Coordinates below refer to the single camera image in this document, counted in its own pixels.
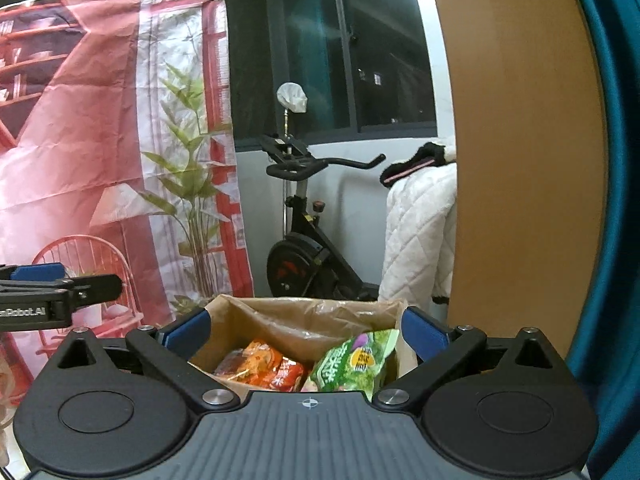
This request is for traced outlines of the wooden board panel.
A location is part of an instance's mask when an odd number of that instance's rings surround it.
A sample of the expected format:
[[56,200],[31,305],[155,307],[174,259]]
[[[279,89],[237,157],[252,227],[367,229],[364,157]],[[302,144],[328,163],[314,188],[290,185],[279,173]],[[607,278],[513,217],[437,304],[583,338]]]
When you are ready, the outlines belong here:
[[448,318],[566,353],[600,247],[605,117],[578,0],[435,0],[458,147]]

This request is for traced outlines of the white quilted blanket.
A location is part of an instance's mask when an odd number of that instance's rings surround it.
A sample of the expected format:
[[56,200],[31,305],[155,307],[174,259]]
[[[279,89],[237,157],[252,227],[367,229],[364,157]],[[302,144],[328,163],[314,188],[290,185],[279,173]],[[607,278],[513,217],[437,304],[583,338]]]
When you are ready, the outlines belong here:
[[458,170],[456,148],[440,145],[446,165],[423,168],[388,188],[381,301],[405,300],[427,310],[450,298]]

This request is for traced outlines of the green snack bag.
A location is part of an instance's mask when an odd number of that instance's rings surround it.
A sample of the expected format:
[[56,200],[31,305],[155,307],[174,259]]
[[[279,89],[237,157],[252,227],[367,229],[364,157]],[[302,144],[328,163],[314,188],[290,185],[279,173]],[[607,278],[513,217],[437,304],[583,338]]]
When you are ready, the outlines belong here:
[[399,330],[375,330],[345,340],[314,364],[305,392],[360,391],[371,401],[386,376]]

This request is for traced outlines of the black exercise bike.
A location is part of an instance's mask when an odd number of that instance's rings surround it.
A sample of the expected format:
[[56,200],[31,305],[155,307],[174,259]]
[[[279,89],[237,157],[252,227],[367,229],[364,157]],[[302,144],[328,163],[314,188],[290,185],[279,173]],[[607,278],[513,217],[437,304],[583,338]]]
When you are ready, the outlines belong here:
[[266,264],[273,296],[377,300],[378,285],[363,281],[320,228],[326,203],[309,203],[307,184],[331,166],[371,170],[380,166],[386,156],[378,155],[370,162],[318,158],[306,143],[290,133],[288,125],[280,136],[263,136],[260,146],[271,160],[266,174],[283,183],[283,237],[271,247]]

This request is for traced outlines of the brown cardboard box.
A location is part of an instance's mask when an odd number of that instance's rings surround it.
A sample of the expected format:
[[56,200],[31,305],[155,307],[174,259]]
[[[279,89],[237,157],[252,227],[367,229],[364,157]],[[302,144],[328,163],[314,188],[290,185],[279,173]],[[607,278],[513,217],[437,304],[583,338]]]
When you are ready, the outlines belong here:
[[289,359],[303,364],[307,375],[297,390],[302,391],[314,364],[330,349],[362,333],[394,328],[399,330],[399,337],[395,351],[387,361],[381,389],[418,365],[416,354],[400,334],[400,318],[407,308],[405,300],[239,299],[221,295],[206,307],[212,318],[209,340],[191,362],[222,380],[240,396],[246,396],[250,390],[267,390],[214,375],[228,353],[244,349],[254,339],[260,339]]

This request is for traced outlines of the red printed backdrop cloth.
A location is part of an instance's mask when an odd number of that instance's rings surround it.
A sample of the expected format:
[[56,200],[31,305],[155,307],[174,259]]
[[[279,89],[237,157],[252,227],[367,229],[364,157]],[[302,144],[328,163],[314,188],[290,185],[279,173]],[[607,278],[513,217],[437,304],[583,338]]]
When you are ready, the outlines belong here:
[[1,260],[116,274],[101,337],[254,283],[224,0],[27,0],[1,10]]

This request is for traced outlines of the black fuzzy garment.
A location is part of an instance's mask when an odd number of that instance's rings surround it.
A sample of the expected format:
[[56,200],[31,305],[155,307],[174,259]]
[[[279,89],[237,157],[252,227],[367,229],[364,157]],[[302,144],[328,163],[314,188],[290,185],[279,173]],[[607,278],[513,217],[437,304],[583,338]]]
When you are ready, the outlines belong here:
[[380,175],[380,183],[384,188],[391,188],[395,182],[409,177],[418,170],[427,167],[446,165],[446,148],[435,143],[423,144],[411,158],[403,162],[394,162],[386,167]]

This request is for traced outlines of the orange snack packet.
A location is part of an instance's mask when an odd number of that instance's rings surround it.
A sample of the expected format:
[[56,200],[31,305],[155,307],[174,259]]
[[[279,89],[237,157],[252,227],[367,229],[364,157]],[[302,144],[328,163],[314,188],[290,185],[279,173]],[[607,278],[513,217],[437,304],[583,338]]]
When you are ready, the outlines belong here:
[[244,349],[228,353],[214,375],[252,387],[294,392],[304,382],[307,371],[303,364],[284,356],[270,344],[254,339]]

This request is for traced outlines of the dark window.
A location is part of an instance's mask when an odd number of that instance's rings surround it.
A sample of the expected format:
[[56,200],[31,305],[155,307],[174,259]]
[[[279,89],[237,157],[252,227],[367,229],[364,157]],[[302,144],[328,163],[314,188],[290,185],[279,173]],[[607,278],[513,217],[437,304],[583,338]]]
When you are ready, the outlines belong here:
[[224,1],[241,150],[282,129],[276,91],[287,81],[306,92],[293,129],[310,143],[436,136],[418,0]]

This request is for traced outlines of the teal curtain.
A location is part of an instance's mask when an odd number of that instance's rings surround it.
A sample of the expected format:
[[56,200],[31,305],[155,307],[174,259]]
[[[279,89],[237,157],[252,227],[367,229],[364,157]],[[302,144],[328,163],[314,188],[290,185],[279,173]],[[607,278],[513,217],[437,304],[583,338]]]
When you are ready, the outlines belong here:
[[579,0],[598,62],[608,183],[597,265],[567,364],[596,411],[593,479],[639,475],[639,0]]

